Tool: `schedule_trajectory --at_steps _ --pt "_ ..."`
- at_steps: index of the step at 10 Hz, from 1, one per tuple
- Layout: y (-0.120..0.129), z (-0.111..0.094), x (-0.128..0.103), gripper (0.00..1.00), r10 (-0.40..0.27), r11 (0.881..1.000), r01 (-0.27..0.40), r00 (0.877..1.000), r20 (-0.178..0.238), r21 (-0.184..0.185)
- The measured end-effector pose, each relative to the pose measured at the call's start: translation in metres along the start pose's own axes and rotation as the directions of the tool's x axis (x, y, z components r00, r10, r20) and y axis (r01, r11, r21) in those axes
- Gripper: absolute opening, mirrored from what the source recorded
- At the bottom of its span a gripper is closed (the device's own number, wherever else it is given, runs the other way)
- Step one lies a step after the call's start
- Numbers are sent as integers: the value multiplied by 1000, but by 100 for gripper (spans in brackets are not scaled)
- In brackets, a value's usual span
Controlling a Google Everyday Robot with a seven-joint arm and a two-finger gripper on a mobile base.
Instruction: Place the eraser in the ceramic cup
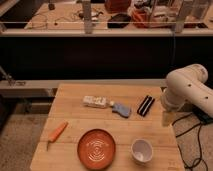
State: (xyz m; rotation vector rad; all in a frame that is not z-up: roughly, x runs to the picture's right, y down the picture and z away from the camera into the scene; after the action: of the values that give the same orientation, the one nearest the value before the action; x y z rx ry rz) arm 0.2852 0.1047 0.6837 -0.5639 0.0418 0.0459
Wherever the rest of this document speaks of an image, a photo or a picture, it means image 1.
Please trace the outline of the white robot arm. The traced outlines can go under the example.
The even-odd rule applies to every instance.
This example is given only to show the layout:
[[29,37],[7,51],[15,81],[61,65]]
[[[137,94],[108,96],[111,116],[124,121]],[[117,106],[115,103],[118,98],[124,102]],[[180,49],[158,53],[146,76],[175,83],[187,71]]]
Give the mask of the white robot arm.
[[164,108],[162,125],[169,126],[186,101],[213,118],[213,89],[205,85],[208,71],[201,64],[175,69],[166,76],[166,88],[160,97]]

